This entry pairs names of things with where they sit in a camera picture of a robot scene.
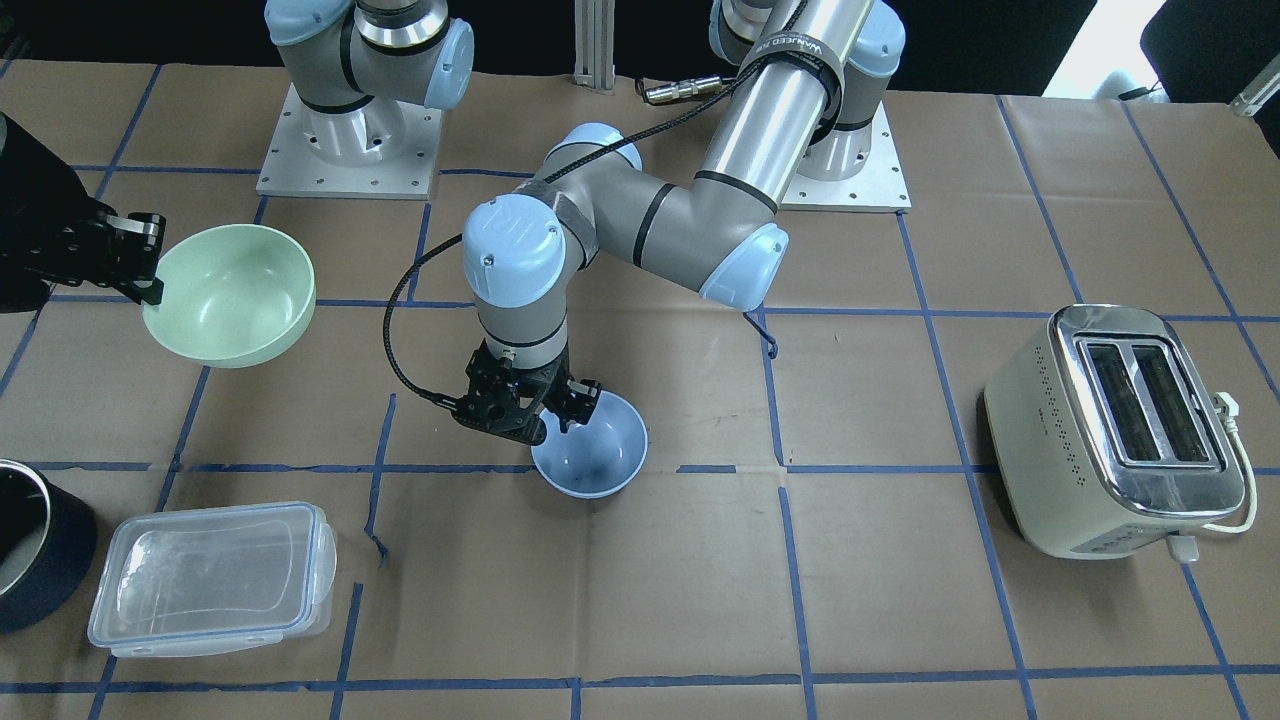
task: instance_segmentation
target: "white power cord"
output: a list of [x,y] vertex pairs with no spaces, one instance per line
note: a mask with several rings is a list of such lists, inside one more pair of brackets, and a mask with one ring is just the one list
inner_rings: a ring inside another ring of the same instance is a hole
[[1244,514],[1244,521],[1239,525],[1215,525],[1211,523],[1203,525],[1203,529],[1213,533],[1238,536],[1252,528],[1253,520],[1258,516],[1258,480],[1253,477],[1253,465],[1249,462],[1249,454],[1244,451],[1240,432],[1235,427],[1235,416],[1240,414],[1240,404],[1229,393],[1216,392],[1213,393],[1213,410],[1217,413],[1217,419],[1222,423],[1222,429],[1226,430],[1226,437],[1231,442],[1235,456],[1240,460],[1240,470],[1244,473],[1244,482],[1248,483],[1244,501],[1249,503],[1249,509]]

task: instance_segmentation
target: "black wire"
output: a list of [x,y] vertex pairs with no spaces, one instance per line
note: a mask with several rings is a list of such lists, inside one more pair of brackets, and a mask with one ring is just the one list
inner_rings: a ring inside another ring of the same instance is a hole
[[[800,4],[796,5],[795,12],[792,12],[791,17],[787,18],[786,24],[782,26],[783,31],[790,31],[792,27],[795,27],[796,20],[800,19],[800,13],[804,10],[805,5],[808,5],[808,4],[809,4],[809,0],[800,0]],[[712,105],[716,105],[721,100],[728,97],[735,90],[737,90],[739,87],[741,87],[742,83],[745,83],[746,81],[749,81],[753,77],[755,77],[755,73],[760,72],[760,68],[763,68],[764,64],[768,63],[769,60],[771,60],[769,56],[764,56],[764,58],[756,59],[754,63],[751,63],[750,65],[748,65],[746,68],[744,68],[742,72],[737,73],[737,77],[733,78],[732,82],[730,82],[728,85],[726,85],[723,90],[721,90],[716,95],[712,95],[710,97],[707,99],[705,102],[703,102],[701,105],[694,108],[692,110],[689,110],[687,113],[685,113],[685,114],[682,114],[682,115],[680,115],[677,118],[672,118],[672,119],[669,119],[669,120],[667,120],[664,123],[653,126],[649,129],[643,129],[643,131],[640,131],[640,132],[637,132],[635,135],[628,135],[627,137],[623,137],[622,140],[618,140],[616,142],[611,142],[611,143],[605,145],[604,147],[600,147],[599,150],[589,152],[589,154],[579,158],[577,160],[573,160],[568,165],[564,165],[563,168],[561,168],[561,169],[556,170],[554,173],[547,176],[545,178],[543,178],[543,182],[545,182],[548,184],[553,183],[553,182],[561,179],[562,177],[572,173],[573,170],[581,168],[582,165],[586,165],[588,163],[591,163],[593,160],[599,160],[600,158],[604,158],[605,155],[608,155],[609,152],[613,152],[614,150],[618,150],[620,147],[625,147],[627,145],[634,145],[634,143],[640,142],[641,140],[644,140],[646,137],[653,137],[653,136],[655,136],[658,133],[667,132],[668,129],[671,129],[673,127],[682,126],[682,124],[687,123],[689,120],[691,120],[691,119],[696,118],[698,115],[701,115],[703,113],[705,113],[707,110],[709,110],[712,108]],[[637,78],[636,79],[637,87],[640,87],[639,82],[640,81]]]
[[387,301],[387,311],[383,313],[383,348],[387,351],[387,361],[392,364],[392,372],[396,373],[396,377],[399,378],[399,382],[404,383],[404,387],[413,391],[413,395],[426,398],[433,404],[435,404],[436,406],[443,407],[451,413],[453,410],[457,410],[458,398],[449,397],[448,395],[440,392],[431,392],[426,388],[419,387],[413,384],[413,380],[408,379],[408,377],[404,374],[403,370],[401,370],[399,363],[396,361],[396,351],[392,350],[392,313],[396,311],[396,304],[399,301],[401,293],[404,292],[404,286],[407,286],[410,279],[412,279],[413,275],[422,269],[422,265],[426,265],[433,259],[435,259],[435,256],[453,247],[461,240],[462,234],[461,233],[456,234],[449,240],[445,240],[440,245],[436,245],[435,247],[429,250],[425,255],[419,258],[413,263],[413,265],[404,272],[404,275],[401,278],[401,282],[396,286],[396,291],[392,292],[390,300]]

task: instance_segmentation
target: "light green bowl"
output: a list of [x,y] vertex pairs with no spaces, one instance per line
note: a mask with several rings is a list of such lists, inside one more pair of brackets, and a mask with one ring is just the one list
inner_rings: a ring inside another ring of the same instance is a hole
[[151,337],[214,368],[247,368],[288,350],[316,306],[311,259],[283,232],[221,225],[160,258],[160,305],[142,305]]

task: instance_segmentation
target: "toaster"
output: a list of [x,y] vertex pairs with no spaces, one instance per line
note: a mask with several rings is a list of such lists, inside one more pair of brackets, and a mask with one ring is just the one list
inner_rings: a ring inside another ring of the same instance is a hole
[[1059,310],[991,378],[984,400],[1018,527],[1048,555],[1126,557],[1244,501],[1196,366],[1147,310]]

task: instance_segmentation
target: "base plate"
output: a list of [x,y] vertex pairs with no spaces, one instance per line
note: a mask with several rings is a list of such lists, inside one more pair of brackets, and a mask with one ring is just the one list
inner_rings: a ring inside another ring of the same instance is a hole
[[443,110],[398,102],[404,114],[404,151],[372,165],[326,163],[307,146],[302,100],[289,86],[271,147],[257,178],[257,193],[279,197],[366,197],[429,200],[435,191]]
[[911,209],[911,193],[897,160],[884,106],[872,119],[872,151],[861,172],[844,181],[817,181],[796,173],[782,197],[783,210],[896,213]]

